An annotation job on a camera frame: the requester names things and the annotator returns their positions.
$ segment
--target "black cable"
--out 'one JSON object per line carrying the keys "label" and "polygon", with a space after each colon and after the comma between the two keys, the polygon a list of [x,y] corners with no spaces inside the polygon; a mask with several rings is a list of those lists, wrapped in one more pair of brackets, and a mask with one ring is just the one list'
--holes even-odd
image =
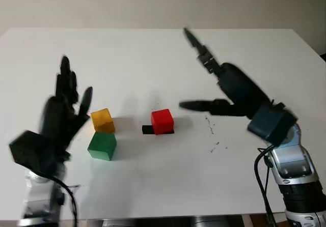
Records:
{"label": "black cable", "polygon": [[264,149],[255,159],[255,163],[254,163],[254,171],[255,171],[255,176],[256,176],[256,179],[257,179],[257,182],[258,182],[258,185],[259,185],[259,188],[260,188],[260,191],[261,191],[261,194],[263,196],[263,199],[264,199],[264,203],[265,203],[265,208],[266,208],[266,212],[267,212],[267,216],[268,216],[268,219],[270,221],[270,223],[272,224],[273,227],[277,227],[276,225],[276,222],[275,222],[275,219],[274,219],[274,216],[273,216],[273,212],[271,211],[271,208],[270,208],[270,205],[269,205],[269,202],[268,202],[268,199],[267,199],[267,195],[266,195],[266,192],[264,190],[264,187],[263,187],[263,184],[261,183],[261,180],[260,180],[260,176],[259,176],[259,173],[258,173],[258,163],[259,161],[261,160],[261,158],[268,152],[270,152],[271,150],[273,150],[275,148],[274,145],[271,145],[269,147],[267,147],[266,149]]}
{"label": "black cable", "polygon": [[265,194],[267,194],[268,178],[269,178],[269,167],[267,166],[267,174],[266,174],[266,181],[265,181]]}
{"label": "black cable", "polygon": [[74,227],[77,227],[77,224],[78,224],[77,204],[76,204],[76,201],[75,201],[75,197],[73,196],[73,193],[69,189],[69,187],[65,183],[63,183],[61,180],[59,180],[58,178],[56,178],[56,177],[47,176],[45,174],[40,174],[40,173],[37,173],[37,172],[34,172],[34,171],[32,171],[32,172],[35,173],[38,176],[41,176],[43,178],[47,178],[49,180],[52,180],[52,181],[56,182],[58,185],[60,185],[62,188],[64,188],[67,191],[67,193],[69,194],[70,199],[71,199],[71,206],[72,206],[72,210],[71,211],[72,211],[72,215],[73,215],[73,226]]}

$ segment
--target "cube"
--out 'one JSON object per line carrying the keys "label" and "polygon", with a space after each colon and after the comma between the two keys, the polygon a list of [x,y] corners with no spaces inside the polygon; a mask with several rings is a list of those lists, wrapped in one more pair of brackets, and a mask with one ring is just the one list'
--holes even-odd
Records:
{"label": "cube", "polygon": [[110,161],[116,146],[114,134],[95,132],[87,150],[93,158]]}
{"label": "cube", "polygon": [[116,131],[110,112],[107,108],[91,113],[94,129],[97,132],[113,133]]}
{"label": "cube", "polygon": [[173,130],[174,121],[168,109],[152,112],[151,122],[155,134],[163,134]]}

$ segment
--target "robotic hand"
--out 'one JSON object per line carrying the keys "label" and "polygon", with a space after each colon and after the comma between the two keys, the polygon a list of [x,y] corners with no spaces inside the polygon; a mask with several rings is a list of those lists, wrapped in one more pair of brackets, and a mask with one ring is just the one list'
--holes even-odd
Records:
{"label": "robotic hand", "polygon": [[77,225],[73,195],[62,183],[64,162],[70,158],[66,150],[71,140],[89,118],[87,112],[93,88],[86,89],[78,114],[75,114],[73,104],[78,101],[76,74],[70,70],[66,56],[62,58],[60,69],[56,95],[50,97],[44,107],[39,133],[25,131],[10,143],[15,162],[29,169],[26,174],[29,191],[19,226],[58,226],[65,198],[60,186],[72,199],[74,225]]}
{"label": "robotic hand", "polygon": [[246,116],[248,130],[271,144],[255,160],[255,175],[263,195],[267,215],[272,226],[277,226],[270,209],[266,191],[259,174],[258,162],[264,157],[283,194],[286,216],[291,226],[326,226],[326,196],[322,193],[316,169],[307,150],[301,146],[301,131],[297,118],[283,103],[273,104],[263,91],[235,65],[219,65],[209,50],[187,29],[184,33],[196,48],[198,59],[209,73],[218,78],[221,90],[233,102],[183,101],[181,108],[208,111],[219,116]]}

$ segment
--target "table surface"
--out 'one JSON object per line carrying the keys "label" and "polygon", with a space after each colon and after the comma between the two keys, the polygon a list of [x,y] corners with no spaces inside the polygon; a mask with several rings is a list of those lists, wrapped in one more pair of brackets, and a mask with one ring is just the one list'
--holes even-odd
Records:
{"label": "table surface", "polygon": [[[292,30],[194,30],[220,62],[237,64],[271,99],[299,117],[302,143],[326,187],[325,63]],[[8,144],[23,130],[38,130],[54,94],[63,54],[77,74],[78,92],[93,86],[91,111],[108,108],[118,145],[113,161],[91,158],[89,120],[72,142],[67,185],[80,218],[136,218],[262,213],[254,172],[257,147],[246,118],[180,110],[179,101],[225,98],[196,60],[182,30],[10,29],[0,39],[0,219],[19,219],[25,169]],[[142,135],[153,110],[168,108],[175,134]],[[265,178],[265,166],[261,164]],[[284,204],[274,180],[274,212]],[[63,219],[72,218],[70,204]]]}

